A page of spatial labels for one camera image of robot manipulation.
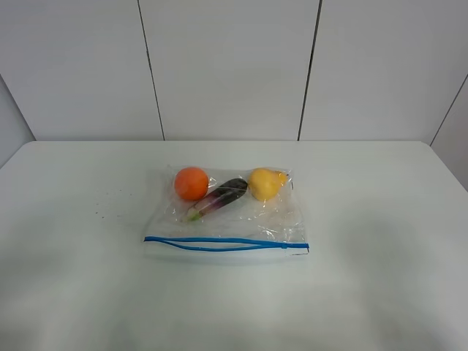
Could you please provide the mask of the clear plastic zipper bag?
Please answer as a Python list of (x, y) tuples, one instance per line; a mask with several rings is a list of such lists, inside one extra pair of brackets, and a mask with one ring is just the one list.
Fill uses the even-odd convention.
[[(256, 200), (248, 185), (246, 194), (238, 200), (197, 221), (184, 222), (188, 209), (199, 201), (182, 200), (174, 190), (176, 174), (186, 167), (198, 167), (206, 172), (209, 180), (206, 195), (233, 178), (242, 178), (248, 183), (250, 173), (257, 168), (282, 171), (287, 174), (287, 183), (275, 197), (265, 202)], [(224, 254), (277, 250), (308, 254), (310, 245), (303, 212), (295, 196), (293, 172), (275, 167), (257, 168), (165, 168), (156, 181), (159, 194), (144, 227), (142, 241), (188, 252)]]

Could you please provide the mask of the purple eggplant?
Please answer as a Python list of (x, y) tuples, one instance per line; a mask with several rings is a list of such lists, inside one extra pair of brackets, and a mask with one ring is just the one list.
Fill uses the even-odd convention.
[(246, 194), (248, 184), (242, 178), (233, 178), (216, 187), (212, 192), (207, 194), (201, 200), (191, 206), (184, 222), (193, 222), (202, 217), (213, 213), (220, 208), (229, 205)]

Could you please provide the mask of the yellow pear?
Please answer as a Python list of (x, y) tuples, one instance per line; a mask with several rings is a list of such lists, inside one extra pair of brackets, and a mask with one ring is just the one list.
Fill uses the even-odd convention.
[(249, 189), (256, 200), (265, 202), (275, 197), (287, 183), (287, 174), (268, 168), (254, 169), (249, 176)]

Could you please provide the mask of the orange fruit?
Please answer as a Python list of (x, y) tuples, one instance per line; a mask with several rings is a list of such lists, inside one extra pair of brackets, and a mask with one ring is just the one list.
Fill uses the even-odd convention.
[(198, 167), (186, 167), (180, 170), (174, 180), (176, 194), (187, 201), (197, 201), (208, 192), (208, 175)]

